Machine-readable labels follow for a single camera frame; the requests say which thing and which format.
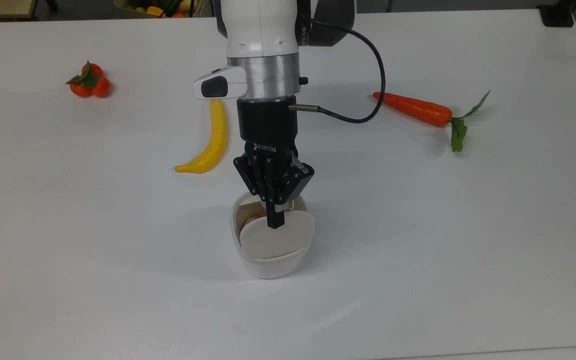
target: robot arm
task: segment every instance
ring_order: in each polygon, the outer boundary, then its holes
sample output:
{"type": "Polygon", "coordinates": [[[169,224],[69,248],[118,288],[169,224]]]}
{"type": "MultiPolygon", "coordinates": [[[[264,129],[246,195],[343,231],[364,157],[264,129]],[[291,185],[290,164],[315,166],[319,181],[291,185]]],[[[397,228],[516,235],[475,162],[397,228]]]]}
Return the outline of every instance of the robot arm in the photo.
{"type": "Polygon", "coordinates": [[[298,46],[333,46],[344,32],[311,25],[313,18],[352,27],[355,0],[217,0],[217,28],[228,39],[228,66],[197,79],[199,99],[238,98],[244,153],[234,165],[248,190],[259,195],[267,225],[284,225],[284,210],[301,193],[314,169],[298,159],[295,94],[300,76],[298,46]]]}

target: white bowl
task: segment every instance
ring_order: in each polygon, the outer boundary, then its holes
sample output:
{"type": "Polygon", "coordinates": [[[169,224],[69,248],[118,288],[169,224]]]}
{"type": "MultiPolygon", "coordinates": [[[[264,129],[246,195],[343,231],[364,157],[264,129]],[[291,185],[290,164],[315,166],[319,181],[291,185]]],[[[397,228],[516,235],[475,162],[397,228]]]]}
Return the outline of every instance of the white bowl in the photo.
{"type": "Polygon", "coordinates": [[[245,193],[232,207],[230,229],[247,269],[258,278],[272,279],[297,269],[313,242],[315,219],[301,196],[284,211],[285,224],[266,225],[266,210],[258,196],[245,193]]]}

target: toy banana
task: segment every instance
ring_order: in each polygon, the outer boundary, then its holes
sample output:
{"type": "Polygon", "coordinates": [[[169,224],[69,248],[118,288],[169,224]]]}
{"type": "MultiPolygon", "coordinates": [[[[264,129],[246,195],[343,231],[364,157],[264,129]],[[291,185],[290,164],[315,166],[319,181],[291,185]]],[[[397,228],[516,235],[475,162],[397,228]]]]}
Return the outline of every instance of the toy banana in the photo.
{"type": "Polygon", "coordinates": [[[212,169],[222,159],[228,144],[228,121],[221,100],[210,100],[210,140],[208,145],[192,161],[175,166],[178,173],[201,174],[212,169]]]}

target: tomato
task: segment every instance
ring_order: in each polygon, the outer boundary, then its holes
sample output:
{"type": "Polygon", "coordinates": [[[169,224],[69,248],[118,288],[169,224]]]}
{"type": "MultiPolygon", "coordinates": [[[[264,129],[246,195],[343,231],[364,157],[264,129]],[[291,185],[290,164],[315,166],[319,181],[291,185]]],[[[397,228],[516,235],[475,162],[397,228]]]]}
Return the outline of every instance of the tomato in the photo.
{"type": "MultiPolygon", "coordinates": [[[[86,70],[86,65],[84,65],[81,68],[81,73],[83,74],[84,71],[86,70]]],[[[104,75],[104,71],[101,69],[101,67],[98,64],[90,64],[90,75],[99,75],[99,76],[103,76],[104,75]]]]}
{"type": "Polygon", "coordinates": [[[110,81],[105,76],[100,76],[97,80],[96,85],[92,88],[92,94],[98,98],[103,98],[108,95],[110,90],[110,81]]]}
{"type": "Polygon", "coordinates": [[[92,93],[89,88],[85,88],[79,85],[77,82],[70,83],[70,91],[72,91],[73,94],[79,96],[80,98],[87,98],[92,93]]]}

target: toy carrot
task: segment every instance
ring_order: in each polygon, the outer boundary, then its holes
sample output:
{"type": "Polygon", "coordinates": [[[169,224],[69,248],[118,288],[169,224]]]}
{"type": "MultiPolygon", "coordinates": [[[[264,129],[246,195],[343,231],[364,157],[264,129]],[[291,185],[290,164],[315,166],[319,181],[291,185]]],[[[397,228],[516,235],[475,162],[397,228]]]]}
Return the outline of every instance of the toy carrot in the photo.
{"type": "MultiPolygon", "coordinates": [[[[450,147],[452,152],[460,152],[464,148],[464,137],[466,137],[466,132],[468,127],[464,125],[464,119],[467,117],[475,115],[480,107],[482,107],[484,101],[490,94],[490,91],[486,92],[486,95],[481,98],[481,101],[474,106],[470,111],[464,116],[453,117],[453,112],[443,105],[438,105],[433,102],[417,100],[416,98],[409,98],[405,96],[395,95],[393,93],[386,93],[383,103],[389,107],[394,108],[398,112],[402,112],[409,117],[413,117],[419,121],[423,121],[426,124],[436,126],[438,128],[443,128],[450,123],[452,125],[452,137],[450,138],[450,147]]],[[[375,99],[379,99],[379,92],[375,92],[372,96],[375,99]]]]}

